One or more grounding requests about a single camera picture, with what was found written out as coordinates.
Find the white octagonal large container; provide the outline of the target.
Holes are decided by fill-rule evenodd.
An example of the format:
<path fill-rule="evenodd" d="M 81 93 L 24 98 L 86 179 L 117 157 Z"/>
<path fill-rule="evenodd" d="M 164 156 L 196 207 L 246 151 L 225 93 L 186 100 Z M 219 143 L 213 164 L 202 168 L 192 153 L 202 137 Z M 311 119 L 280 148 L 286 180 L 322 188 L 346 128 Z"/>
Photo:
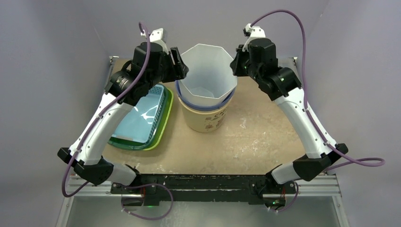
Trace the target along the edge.
<path fill-rule="evenodd" d="M 233 58 L 220 46 L 197 44 L 181 54 L 189 72 L 179 81 L 183 98 L 191 104 L 221 103 L 237 86 L 230 63 Z"/>

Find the blue round bucket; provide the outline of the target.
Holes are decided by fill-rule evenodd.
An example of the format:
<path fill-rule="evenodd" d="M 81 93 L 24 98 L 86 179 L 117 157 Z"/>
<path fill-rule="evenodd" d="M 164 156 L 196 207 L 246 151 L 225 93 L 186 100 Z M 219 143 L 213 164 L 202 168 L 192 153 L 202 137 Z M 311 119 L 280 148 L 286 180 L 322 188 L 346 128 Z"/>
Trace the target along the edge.
<path fill-rule="evenodd" d="M 213 106 L 199 106 L 199 105 L 191 104 L 191 103 L 189 103 L 188 101 L 186 101 L 186 100 L 183 98 L 183 96 L 182 96 L 182 94 L 181 94 L 181 90 L 180 90 L 179 82 L 178 82 L 178 81 L 175 81 L 175 82 L 174 82 L 174 85 L 175 85 L 175 89 L 176 89 L 176 91 L 177 91 L 177 93 L 178 93 L 178 97 L 183 101 L 184 104 L 186 104 L 188 107 L 190 107 L 190 108 L 192 108 L 192 109 L 194 109 L 194 110 L 203 111 L 203 112 L 214 111 L 214 110 L 223 108 L 223 106 L 226 105 L 226 104 L 231 100 L 231 98 L 233 97 L 234 92 L 235 92 L 235 88 L 234 88 L 234 89 L 232 90 L 232 92 L 231 92 L 221 103 L 219 103 L 219 104 L 217 104 L 217 105 L 213 105 Z"/>

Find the cream printed bucket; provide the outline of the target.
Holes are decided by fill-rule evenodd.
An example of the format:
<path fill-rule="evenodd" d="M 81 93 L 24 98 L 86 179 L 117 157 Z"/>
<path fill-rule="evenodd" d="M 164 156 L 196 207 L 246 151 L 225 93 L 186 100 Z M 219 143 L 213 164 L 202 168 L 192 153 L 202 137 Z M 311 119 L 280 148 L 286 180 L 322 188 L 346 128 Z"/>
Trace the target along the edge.
<path fill-rule="evenodd" d="M 213 111 L 198 111 L 190 108 L 186 105 L 181 98 L 178 98 L 181 104 L 181 110 L 183 118 L 188 127 L 197 132 L 211 132 L 218 129 L 223 123 L 228 106 L 231 103 L 231 99 L 223 105 Z"/>

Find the light blue perforated basket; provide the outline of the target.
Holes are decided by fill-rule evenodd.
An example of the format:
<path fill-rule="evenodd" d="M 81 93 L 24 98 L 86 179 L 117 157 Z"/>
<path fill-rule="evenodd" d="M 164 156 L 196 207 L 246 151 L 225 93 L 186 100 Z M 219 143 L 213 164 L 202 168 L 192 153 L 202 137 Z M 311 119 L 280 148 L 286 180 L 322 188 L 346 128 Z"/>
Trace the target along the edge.
<path fill-rule="evenodd" d="M 124 117 L 110 140 L 149 143 L 159 124 L 159 118 L 166 102 L 166 87 L 157 84 Z"/>

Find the lime green tray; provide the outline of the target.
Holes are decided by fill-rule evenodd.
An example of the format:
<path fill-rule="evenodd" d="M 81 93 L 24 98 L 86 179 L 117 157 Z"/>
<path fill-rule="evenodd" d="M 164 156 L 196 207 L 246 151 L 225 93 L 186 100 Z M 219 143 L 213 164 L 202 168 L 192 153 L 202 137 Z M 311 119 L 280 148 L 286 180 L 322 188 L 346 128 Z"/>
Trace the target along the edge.
<path fill-rule="evenodd" d="M 171 109 L 173 106 L 173 101 L 174 101 L 173 91 L 169 88 L 166 88 L 166 92 L 167 92 L 166 103 L 164 105 L 164 110 L 163 110 L 159 125 L 157 127 L 155 136 L 154 136 L 152 142 L 143 149 L 144 151 L 152 150 L 152 149 L 156 148 L 159 145 L 159 143 L 163 137 L 164 131 L 166 129 L 168 119 L 170 116 L 170 112 L 171 112 Z"/>

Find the dark green tray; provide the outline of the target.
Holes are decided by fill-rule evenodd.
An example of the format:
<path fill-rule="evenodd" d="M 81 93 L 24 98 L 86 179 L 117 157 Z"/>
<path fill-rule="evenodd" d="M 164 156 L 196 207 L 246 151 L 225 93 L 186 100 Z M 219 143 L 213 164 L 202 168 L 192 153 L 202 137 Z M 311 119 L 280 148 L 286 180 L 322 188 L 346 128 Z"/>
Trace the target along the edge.
<path fill-rule="evenodd" d="M 157 84 L 118 125 L 108 144 L 124 150 L 151 150 L 161 140 L 173 101 L 173 93 Z"/>

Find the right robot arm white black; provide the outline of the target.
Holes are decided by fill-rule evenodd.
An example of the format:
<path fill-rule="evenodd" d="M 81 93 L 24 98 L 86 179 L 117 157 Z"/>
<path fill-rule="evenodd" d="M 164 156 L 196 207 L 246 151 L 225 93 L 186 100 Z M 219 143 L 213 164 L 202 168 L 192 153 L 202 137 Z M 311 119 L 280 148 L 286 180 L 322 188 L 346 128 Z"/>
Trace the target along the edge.
<path fill-rule="evenodd" d="M 265 175 L 270 192 L 278 192 L 293 180 L 311 181 L 348 153 L 344 143 L 337 143 L 325 131 L 324 139 L 318 133 L 314 127 L 318 122 L 309 119 L 313 112 L 304 101 L 305 92 L 298 76 L 291 68 L 279 66 L 276 46 L 270 39 L 256 38 L 247 45 L 240 44 L 230 68 L 235 76 L 252 78 L 283 111 L 305 150 L 302 157 L 281 164 Z"/>

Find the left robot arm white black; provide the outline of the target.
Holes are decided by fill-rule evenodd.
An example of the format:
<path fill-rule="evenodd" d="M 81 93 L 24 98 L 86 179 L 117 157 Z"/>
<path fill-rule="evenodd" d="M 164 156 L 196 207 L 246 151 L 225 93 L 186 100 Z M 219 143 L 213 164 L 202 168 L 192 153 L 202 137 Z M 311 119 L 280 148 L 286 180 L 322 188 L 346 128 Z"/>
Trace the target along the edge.
<path fill-rule="evenodd" d="M 102 153 L 123 118 L 152 87 L 184 79 L 188 71 L 177 47 L 166 52 L 157 43 L 147 46 L 143 42 L 135 48 L 132 60 L 110 77 L 101 103 L 84 132 L 69 148 L 61 148 L 58 157 L 94 185 L 111 181 L 122 184 L 128 193 L 138 192 L 141 187 L 141 180 L 136 177 L 138 171 L 108 162 Z"/>

